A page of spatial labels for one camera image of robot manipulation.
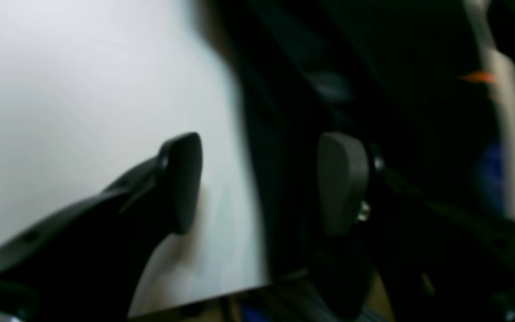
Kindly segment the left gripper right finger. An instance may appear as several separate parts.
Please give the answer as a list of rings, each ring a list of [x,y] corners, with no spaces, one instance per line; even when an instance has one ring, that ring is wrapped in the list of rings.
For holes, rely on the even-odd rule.
[[[317,145],[325,233],[355,232],[397,321],[515,322],[515,222],[423,194],[340,132]]]

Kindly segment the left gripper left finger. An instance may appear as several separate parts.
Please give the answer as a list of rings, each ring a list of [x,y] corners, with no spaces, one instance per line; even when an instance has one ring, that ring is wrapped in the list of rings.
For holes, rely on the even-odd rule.
[[[126,322],[153,251],[194,221],[196,132],[166,141],[102,192],[0,246],[0,313],[23,322]]]

